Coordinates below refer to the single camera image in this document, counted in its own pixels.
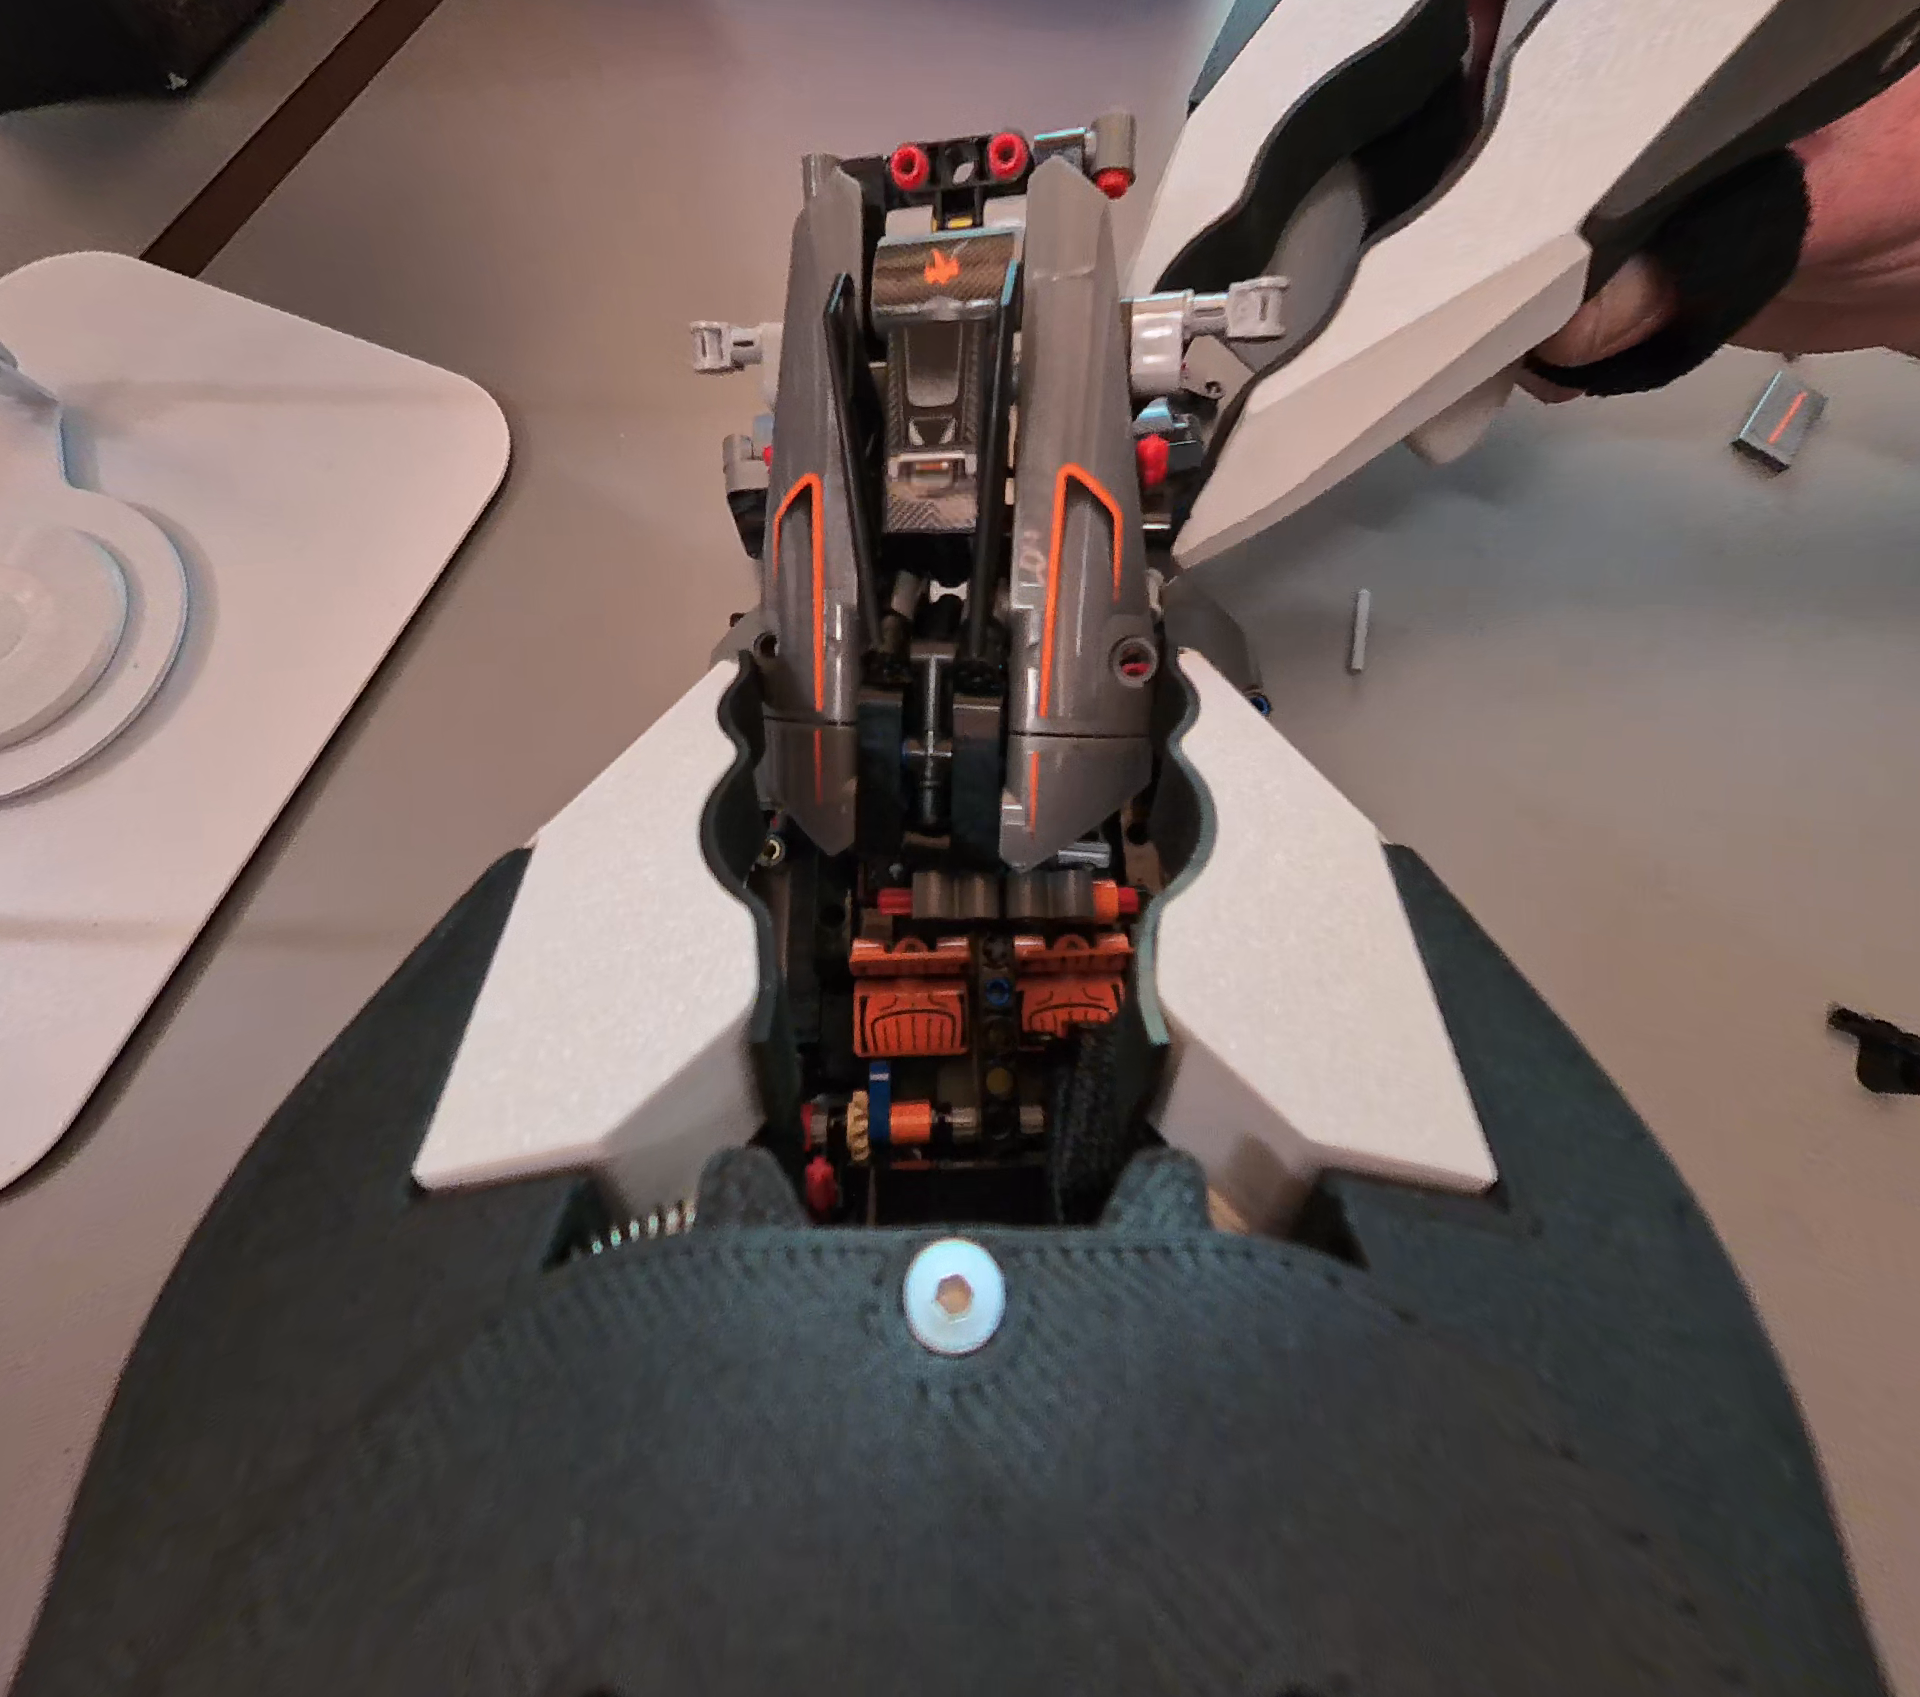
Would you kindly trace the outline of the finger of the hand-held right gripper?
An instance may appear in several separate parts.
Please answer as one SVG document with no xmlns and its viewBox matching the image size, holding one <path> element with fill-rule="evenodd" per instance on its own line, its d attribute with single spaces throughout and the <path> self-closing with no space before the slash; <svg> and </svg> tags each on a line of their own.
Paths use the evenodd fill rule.
<svg viewBox="0 0 1920 1697">
<path fill-rule="evenodd" d="M 1398 228 L 1444 188 L 1469 143 L 1469 0 L 1278 0 L 1192 109 L 1168 159 L 1126 287 L 1148 329 L 1182 292 L 1224 295 L 1283 276 L 1283 331 L 1328 314 L 1368 327 L 1430 318 L 1432 234 Z M 1376 255 L 1335 261 L 1332 304 L 1307 312 L 1307 261 L 1278 248 L 1307 193 L 1338 164 L 1360 179 L 1358 230 Z M 1361 310 L 1335 308 L 1360 272 Z"/>
<path fill-rule="evenodd" d="M 1505 60 L 1466 173 L 1245 391 L 1173 563 L 1224 555 L 1406 436 L 1471 446 L 1583 299 L 1588 213 L 1776 5 L 1552 0 Z"/>
</svg>

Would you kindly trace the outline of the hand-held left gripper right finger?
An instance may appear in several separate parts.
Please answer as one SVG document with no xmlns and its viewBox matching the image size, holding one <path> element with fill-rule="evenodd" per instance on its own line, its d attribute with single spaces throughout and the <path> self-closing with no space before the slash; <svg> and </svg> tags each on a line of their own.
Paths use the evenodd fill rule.
<svg viewBox="0 0 1920 1697">
<path fill-rule="evenodd" d="M 1373 823 L 1201 655 L 1196 859 L 1153 928 L 1169 1043 L 1155 1122 L 1222 1200 L 1330 1171 L 1475 1196 L 1498 1179 Z"/>
</svg>

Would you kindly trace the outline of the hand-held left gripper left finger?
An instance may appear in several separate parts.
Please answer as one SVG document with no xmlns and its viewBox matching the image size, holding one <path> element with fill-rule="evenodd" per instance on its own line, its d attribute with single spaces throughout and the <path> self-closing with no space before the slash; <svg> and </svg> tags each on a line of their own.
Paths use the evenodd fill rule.
<svg viewBox="0 0 1920 1697">
<path fill-rule="evenodd" d="M 713 664 L 533 837 L 412 1177 L 460 1190 L 588 1171 L 690 1199 L 760 1121 L 750 903 L 704 817 L 739 758 Z"/>
</svg>

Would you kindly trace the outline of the grey orange lego car model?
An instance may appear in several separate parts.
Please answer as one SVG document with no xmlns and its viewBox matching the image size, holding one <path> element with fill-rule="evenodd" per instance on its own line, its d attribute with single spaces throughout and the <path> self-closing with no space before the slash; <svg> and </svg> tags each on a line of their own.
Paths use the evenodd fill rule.
<svg viewBox="0 0 1920 1697">
<path fill-rule="evenodd" d="M 1089 1224 L 1157 1143 L 1155 927 L 1196 855 L 1169 545 L 1281 276 L 1129 296 L 1134 119 L 802 164 L 723 442 L 755 607 L 707 862 L 758 928 L 755 1143 L 826 1229 Z"/>
</svg>

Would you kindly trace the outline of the silver lego panel piece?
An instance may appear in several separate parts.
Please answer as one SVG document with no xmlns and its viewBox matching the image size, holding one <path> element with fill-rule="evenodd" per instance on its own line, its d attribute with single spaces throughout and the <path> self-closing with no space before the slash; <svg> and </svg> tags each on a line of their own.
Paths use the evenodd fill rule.
<svg viewBox="0 0 1920 1697">
<path fill-rule="evenodd" d="M 1784 363 L 1744 414 L 1730 446 L 1741 460 L 1763 472 L 1785 475 L 1824 420 L 1828 404 L 1830 399 L 1822 389 Z"/>
</svg>

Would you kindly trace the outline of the dark grey curved lego piece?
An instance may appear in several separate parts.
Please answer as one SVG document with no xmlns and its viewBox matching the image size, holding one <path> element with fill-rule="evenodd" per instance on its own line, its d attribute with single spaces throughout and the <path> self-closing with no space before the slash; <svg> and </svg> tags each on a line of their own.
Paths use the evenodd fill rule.
<svg viewBox="0 0 1920 1697">
<path fill-rule="evenodd" d="M 1858 1012 L 1845 1007 L 1832 1007 L 1825 1015 L 1825 1023 L 1838 1035 L 1854 1041 L 1854 1071 L 1855 1081 L 1864 1091 L 1884 1097 L 1918 1097 L 1918 1033 L 1906 1031 L 1884 1017 Z"/>
</svg>

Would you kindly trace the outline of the person's right hand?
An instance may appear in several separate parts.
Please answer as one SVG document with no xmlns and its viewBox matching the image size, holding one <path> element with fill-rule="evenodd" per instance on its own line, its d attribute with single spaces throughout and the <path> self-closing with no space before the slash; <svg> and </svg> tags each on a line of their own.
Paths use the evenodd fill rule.
<svg viewBox="0 0 1920 1697">
<path fill-rule="evenodd" d="M 1724 345 L 1918 345 L 1918 74 L 1689 197 L 1528 356 L 1552 397 L 1661 389 Z"/>
</svg>

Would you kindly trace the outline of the white book stand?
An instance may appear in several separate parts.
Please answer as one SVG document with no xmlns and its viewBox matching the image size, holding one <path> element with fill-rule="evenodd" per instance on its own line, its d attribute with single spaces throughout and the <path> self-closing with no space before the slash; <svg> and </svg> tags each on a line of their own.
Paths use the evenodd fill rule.
<svg viewBox="0 0 1920 1697">
<path fill-rule="evenodd" d="M 51 1154 L 503 480 L 465 378 L 156 245 L 285 0 L 4 0 L 4 1186 Z"/>
</svg>

